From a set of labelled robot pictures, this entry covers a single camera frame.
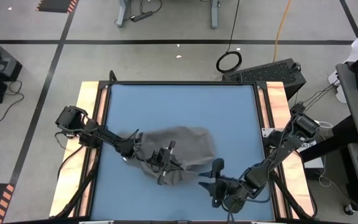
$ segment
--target black metal frame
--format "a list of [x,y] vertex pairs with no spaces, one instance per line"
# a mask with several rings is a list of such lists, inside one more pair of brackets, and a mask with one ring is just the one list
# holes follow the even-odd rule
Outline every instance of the black metal frame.
[[[104,109],[103,109],[102,122],[101,122],[101,125],[105,125],[107,114],[108,114],[107,111],[109,110],[109,106],[110,106],[109,102],[110,102],[110,96],[111,96],[111,87],[114,84],[120,84],[120,85],[221,85],[221,86],[223,86],[223,85],[226,85],[226,86],[251,85],[253,87],[253,90],[254,90],[255,107],[257,109],[260,130],[262,128],[264,128],[264,118],[262,116],[262,109],[261,109],[261,105],[260,105],[258,87],[261,87],[261,89],[263,90],[263,93],[264,93],[264,100],[265,100],[265,105],[266,105],[266,110],[267,110],[269,126],[271,128],[274,128],[274,121],[273,121],[273,116],[272,116],[272,109],[270,107],[269,94],[267,93],[266,84],[263,85],[263,83],[265,83],[265,82],[117,81],[116,78],[115,78],[115,75],[113,75],[113,76],[110,76],[110,80],[108,80],[108,81],[99,81],[98,92],[96,94],[96,101],[95,101],[95,106],[94,106],[93,119],[96,119],[97,116],[98,116],[102,90],[104,88],[107,88],[106,98],[104,100]],[[265,157],[267,157],[270,154],[270,151],[264,150],[264,154],[265,154]],[[81,171],[80,183],[82,183],[83,179],[86,177],[86,171],[88,170],[88,162],[89,162],[89,159],[90,159],[90,155],[91,155],[91,149],[87,148],[86,149],[86,154],[85,154],[85,161],[84,161],[84,165],[83,165],[83,170]],[[97,164],[95,178],[90,183],[91,187],[90,187],[90,190],[89,190],[88,203],[87,203],[87,206],[86,206],[86,216],[90,216],[90,214],[91,214],[91,210],[92,210],[92,206],[93,206],[93,197],[94,197],[96,179],[98,177],[98,170],[99,170],[99,164]],[[278,173],[280,174],[280,178],[281,178],[282,182],[286,185],[282,165],[280,165],[278,167]],[[281,216],[280,216],[280,210],[278,208],[278,201],[277,201],[277,197],[276,197],[277,191],[276,191],[274,182],[271,181],[269,183],[269,187],[272,189],[272,193],[273,193],[273,195],[272,195],[273,214],[274,214],[275,219],[278,220],[278,219],[281,219]],[[80,205],[81,205],[81,201],[82,201],[82,198],[80,198],[80,200],[78,201],[77,206],[75,208],[75,216],[79,214],[79,211],[80,211],[79,208],[80,208]],[[285,205],[285,210],[286,210],[287,217],[288,218],[293,218],[290,205],[285,199],[284,199],[284,205]]]

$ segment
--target table leg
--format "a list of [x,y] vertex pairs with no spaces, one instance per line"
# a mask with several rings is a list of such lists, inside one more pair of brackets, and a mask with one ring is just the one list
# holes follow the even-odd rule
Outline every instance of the table leg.
[[122,27],[125,22],[125,18],[129,13],[129,9],[131,8],[131,0],[119,0],[119,13],[116,21],[116,25],[118,27]]
[[218,28],[218,0],[211,1],[211,29]]

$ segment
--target fabric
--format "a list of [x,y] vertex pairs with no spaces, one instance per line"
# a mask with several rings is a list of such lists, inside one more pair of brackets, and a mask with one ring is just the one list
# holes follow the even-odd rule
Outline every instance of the fabric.
[[[197,178],[195,169],[197,166],[207,164],[214,159],[215,149],[209,131],[205,128],[175,127],[161,131],[140,134],[141,141],[134,148],[137,157],[142,158],[141,150],[146,159],[152,157],[153,152],[159,152],[161,148],[168,147],[171,141],[175,141],[172,154],[181,164],[183,170],[173,170],[165,174],[166,184],[175,185],[179,182],[188,182]],[[128,160],[127,163],[137,166],[156,178],[162,172],[154,172],[147,164],[138,159]]]

